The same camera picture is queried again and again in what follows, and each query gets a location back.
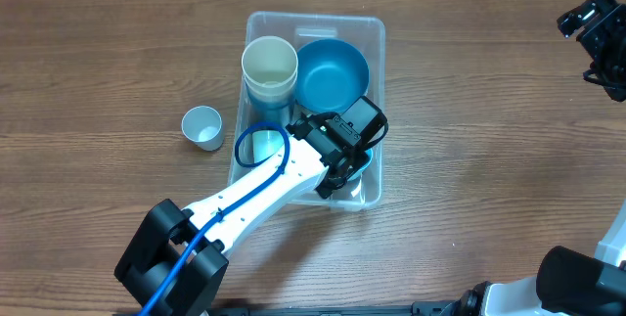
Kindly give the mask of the light blue small cup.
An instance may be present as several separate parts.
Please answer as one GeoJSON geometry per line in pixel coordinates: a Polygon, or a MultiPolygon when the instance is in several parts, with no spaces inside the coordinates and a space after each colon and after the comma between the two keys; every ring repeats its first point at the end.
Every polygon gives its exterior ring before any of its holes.
{"type": "Polygon", "coordinates": [[[372,149],[368,149],[365,152],[366,156],[367,156],[367,160],[363,163],[363,165],[356,170],[349,178],[348,181],[354,181],[356,179],[359,179],[361,177],[361,175],[363,174],[363,172],[368,168],[368,166],[371,164],[372,160],[373,160],[373,150],[372,149]]]}

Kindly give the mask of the dark blue bowl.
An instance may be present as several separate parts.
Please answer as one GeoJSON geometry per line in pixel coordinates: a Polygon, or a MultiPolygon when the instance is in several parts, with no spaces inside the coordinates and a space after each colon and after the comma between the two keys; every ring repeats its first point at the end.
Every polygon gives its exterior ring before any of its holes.
{"type": "Polygon", "coordinates": [[[313,113],[343,113],[367,93],[370,68],[363,54],[339,39],[320,39],[297,51],[295,99],[313,113]]]}

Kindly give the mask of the mint green small cup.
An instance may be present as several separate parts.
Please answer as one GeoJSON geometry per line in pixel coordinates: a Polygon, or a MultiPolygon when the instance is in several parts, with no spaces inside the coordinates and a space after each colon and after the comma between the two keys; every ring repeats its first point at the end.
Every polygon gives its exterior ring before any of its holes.
{"type": "Polygon", "coordinates": [[[257,130],[252,133],[253,164],[260,165],[284,146],[282,132],[278,130],[257,130]]]}

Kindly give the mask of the dark blue tall cup back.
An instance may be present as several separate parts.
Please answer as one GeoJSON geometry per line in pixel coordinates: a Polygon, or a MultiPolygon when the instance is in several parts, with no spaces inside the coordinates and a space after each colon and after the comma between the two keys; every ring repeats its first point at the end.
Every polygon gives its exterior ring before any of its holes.
{"type": "Polygon", "coordinates": [[[282,109],[290,109],[295,102],[294,95],[290,95],[287,98],[274,100],[261,100],[259,97],[254,96],[251,93],[247,93],[248,98],[252,106],[262,113],[277,112],[282,109]]]}

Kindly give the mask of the cream tall cup front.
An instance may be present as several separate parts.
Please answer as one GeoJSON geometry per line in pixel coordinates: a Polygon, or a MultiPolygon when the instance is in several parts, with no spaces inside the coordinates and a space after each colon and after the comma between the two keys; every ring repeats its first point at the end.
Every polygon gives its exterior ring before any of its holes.
{"type": "Polygon", "coordinates": [[[291,78],[283,82],[260,83],[245,77],[249,96],[262,103],[287,103],[294,94],[296,80],[291,78]]]}

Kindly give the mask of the cream tall cup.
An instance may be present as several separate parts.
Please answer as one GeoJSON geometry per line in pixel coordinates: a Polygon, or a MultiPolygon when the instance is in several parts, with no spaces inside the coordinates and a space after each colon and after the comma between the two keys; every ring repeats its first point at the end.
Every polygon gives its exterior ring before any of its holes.
{"type": "Polygon", "coordinates": [[[260,83],[245,77],[249,96],[262,103],[287,103],[294,94],[296,80],[291,78],[283,82],[260,83]]]}
{"type": "Polygon", "coordinates": [[[241,65],[245,79],[254,85],[291,86],[297,75],[298,56],[284,38],[261,36],[246,45],[241,65]]]}

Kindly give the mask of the cream tall cup back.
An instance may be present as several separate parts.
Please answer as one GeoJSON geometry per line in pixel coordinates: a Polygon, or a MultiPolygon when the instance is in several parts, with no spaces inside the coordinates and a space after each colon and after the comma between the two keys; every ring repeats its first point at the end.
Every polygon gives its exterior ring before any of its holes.
{"type": "Polygon", "coordinates": [[[291,86],[297,75],[298,56],[284,38],[261,36],[246,45],[241,65],[245,79],[254,85],[291,86]]]}

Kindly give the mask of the grey small cup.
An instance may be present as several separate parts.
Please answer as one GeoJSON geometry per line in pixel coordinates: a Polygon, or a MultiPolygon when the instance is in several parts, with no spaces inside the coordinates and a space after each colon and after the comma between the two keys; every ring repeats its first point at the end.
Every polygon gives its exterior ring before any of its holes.
{"type": "Polygon", "coordinates": [[[225,125],[221,114],[209,106],[197,106],[185,113],[181,120],[183,135],[204,151],[218,150],[225,139],[225,125]]]}

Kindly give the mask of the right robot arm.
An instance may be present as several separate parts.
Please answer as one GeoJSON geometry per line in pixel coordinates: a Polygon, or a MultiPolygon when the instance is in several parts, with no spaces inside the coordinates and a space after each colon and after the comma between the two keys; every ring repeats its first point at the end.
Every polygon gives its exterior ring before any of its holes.
{"type": "MultiPolygon", "coordinates": [[[[591,57],[583,79],[609,98],[625,100],[625,6],[586,0],[557,20],[564,37],[591,57]]],[[[444,316],[625,316],[625,208],[598,242],[592,257],[556,246],[533,277],[511,283],[483,282],[437,312],[444,316]]]]}

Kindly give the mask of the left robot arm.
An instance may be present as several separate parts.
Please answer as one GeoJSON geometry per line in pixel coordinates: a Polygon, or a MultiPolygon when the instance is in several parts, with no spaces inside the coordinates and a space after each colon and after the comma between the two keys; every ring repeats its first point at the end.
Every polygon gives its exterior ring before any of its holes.
{"type": "Polygon", "coordinates": [[[171,200],[145,216],[114,275],[143,315],[201,315],[229,264],[229,253],[278,209],[309,192],[326,199],[342,189],[388,131],[380,111],[320,113],[282,126],[261,121],[282,144],[248,165],[231,186],[185,208],[171,200]]]}

